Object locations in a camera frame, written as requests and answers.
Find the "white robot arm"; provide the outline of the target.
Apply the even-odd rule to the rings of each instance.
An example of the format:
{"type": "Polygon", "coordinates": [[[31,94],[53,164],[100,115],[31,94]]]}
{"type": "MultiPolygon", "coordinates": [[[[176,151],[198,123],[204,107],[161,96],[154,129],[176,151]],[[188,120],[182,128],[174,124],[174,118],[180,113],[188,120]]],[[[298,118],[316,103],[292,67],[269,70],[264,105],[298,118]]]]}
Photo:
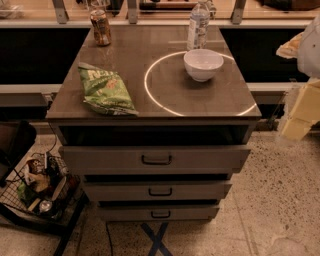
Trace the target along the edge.
{"type": "Polygon", "coordinates": [[[288,95],[285,117],[279,124],[281,137],[299,141],[320,121],[320,16],[281,45],[276,54],[296,58],[298,70],[309,77],[305,85],[288,95]]]}

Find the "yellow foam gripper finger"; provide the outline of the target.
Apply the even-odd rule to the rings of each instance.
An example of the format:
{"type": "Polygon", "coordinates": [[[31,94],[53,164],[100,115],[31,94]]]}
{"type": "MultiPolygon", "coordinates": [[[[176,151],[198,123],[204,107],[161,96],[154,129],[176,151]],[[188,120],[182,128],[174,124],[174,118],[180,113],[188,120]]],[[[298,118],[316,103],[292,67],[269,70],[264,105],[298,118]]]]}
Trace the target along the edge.
{"type": "Polygon", "coordinates": [[[320,81],[312,81],[298,90],[298,96],[282,127],[281,136],[299,141],[319,121],[320,81]]]}

